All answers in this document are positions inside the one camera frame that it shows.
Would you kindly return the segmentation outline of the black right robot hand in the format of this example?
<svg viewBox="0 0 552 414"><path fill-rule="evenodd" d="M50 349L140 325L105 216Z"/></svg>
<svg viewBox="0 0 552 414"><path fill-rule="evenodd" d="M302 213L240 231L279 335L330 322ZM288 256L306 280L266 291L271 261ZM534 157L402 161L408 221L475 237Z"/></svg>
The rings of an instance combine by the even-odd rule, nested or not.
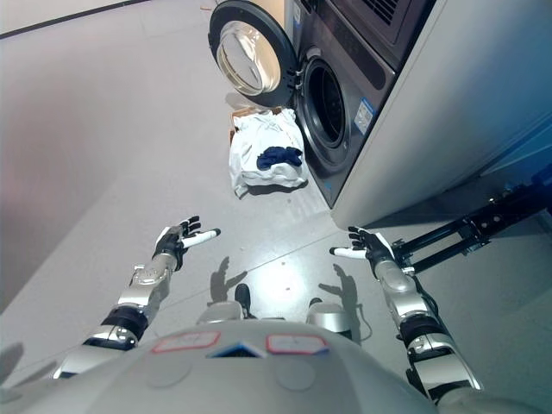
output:
<svg viewBox="0 0 552 414"><path fill-rule="evenodd" d="M329 253L337 257L368 260L371 265L377 265L385 260L394 260L392 250L379 233L371 233L364 228L351 226L348 228L348 238L352 243L350 248L330 248Z"/></svg>

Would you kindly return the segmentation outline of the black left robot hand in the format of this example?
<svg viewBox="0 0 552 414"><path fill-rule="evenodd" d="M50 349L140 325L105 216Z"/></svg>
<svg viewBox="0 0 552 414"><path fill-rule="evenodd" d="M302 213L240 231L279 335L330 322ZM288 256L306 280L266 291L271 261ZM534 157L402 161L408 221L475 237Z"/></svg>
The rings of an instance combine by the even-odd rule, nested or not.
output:
<svg viewBox="0 0 552 414"><path fill-rule="evenodd" d="M174 267L178 271L183 266L185 253L191 247L218 237L220 229L202 231L199 216L191 216L183 222L166 227L158 237L152 258L159 254L169 254L176 260Z"/></svg>

